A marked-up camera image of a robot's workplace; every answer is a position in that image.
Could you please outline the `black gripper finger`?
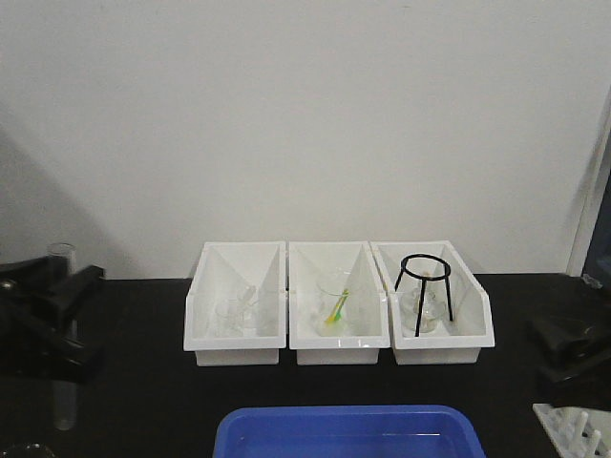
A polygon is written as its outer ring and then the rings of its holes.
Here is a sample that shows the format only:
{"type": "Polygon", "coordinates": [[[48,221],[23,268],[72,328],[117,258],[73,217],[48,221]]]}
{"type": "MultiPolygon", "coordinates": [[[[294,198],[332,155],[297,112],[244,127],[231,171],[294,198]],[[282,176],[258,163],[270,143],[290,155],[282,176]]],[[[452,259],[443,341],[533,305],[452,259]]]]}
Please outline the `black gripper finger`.
{"type": "Polygon", "coordinates": [[[610,345],[610,326],[592,319],[538,316],[527,329],[550,356],[586,356],[610,345]]]}
{"type": "Polygon", "coordinates": [[[68,260],[58,256],[2,263],[1,299],[21,314],[64,325],[104,279],[105,270],[95,265],[70,273],[68,260]]]}
{"type": "Polygon", "coordinates": [[[610,351],[569,364],[537,369],[537,387],[555,406],[610,410],[610,351]]]}
{"type": "Polygon", "coordinates": [[[103,366],[103,350],[55,331],[23,307],[1,301],[1,374],[85,384],[103,366]]]}

